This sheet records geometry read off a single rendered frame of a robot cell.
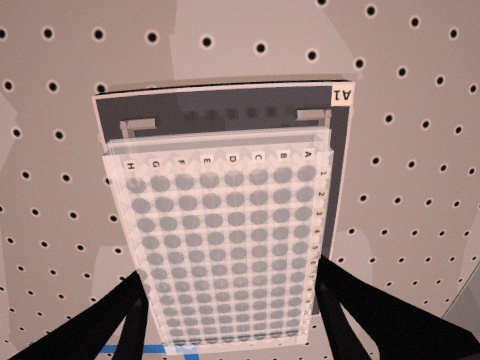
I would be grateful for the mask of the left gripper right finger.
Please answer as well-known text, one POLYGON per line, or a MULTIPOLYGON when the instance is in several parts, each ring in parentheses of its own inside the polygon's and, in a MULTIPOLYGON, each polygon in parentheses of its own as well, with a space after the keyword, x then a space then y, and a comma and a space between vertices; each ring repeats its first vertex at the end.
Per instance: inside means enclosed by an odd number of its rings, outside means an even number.
POLYGON ((359 280, 322 254, 314 289, 334 360, 372 360, 341 305, 376 343, 379 360, 480 360, 470 331, 359 280))

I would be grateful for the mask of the blue tape outline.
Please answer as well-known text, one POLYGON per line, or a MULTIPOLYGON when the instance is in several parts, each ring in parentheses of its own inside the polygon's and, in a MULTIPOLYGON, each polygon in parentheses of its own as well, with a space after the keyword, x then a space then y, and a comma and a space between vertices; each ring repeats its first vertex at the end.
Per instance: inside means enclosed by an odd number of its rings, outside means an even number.
MULTIPOLYGON (((105 345, 100 353, 114 353, 117 345, 105 345)), ((166 353, 163 345, 144 345, 143 353, 166 353)), ((199 360, 198 354, 185 354, 185 360, 199 360)))

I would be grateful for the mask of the dark grey rectangular plate holder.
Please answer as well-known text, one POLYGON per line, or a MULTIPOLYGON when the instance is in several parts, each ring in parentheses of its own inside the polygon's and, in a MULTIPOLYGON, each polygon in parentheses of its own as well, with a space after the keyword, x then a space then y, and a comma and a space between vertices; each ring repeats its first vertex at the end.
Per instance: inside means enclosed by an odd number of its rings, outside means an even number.
POLYGON ((355 82, 298 80, 188 85, 91 96, 110 138, 327 125, 334 151, 321 254, 331 261, 347 159, 355 82))

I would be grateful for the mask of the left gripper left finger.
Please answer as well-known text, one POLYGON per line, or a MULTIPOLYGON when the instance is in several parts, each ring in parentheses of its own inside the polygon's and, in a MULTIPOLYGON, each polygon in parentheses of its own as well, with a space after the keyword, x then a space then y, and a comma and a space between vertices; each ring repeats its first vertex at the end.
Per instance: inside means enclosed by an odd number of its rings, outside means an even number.
POLYGON ((94 360, 125 317, 111 360, 142 360, 148 308, 135 270, 98 302, 8 360, 94 360))

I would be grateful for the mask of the white well plate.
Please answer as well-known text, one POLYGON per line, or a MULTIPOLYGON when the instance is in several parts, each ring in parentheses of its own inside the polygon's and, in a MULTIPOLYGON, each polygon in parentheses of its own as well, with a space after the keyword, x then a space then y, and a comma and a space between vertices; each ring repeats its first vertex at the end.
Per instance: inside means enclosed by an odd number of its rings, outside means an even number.
POLYGON ((313 125, 105 143, 113 198, 167 355, 307 343, 330 139, 331 128, 313 125))

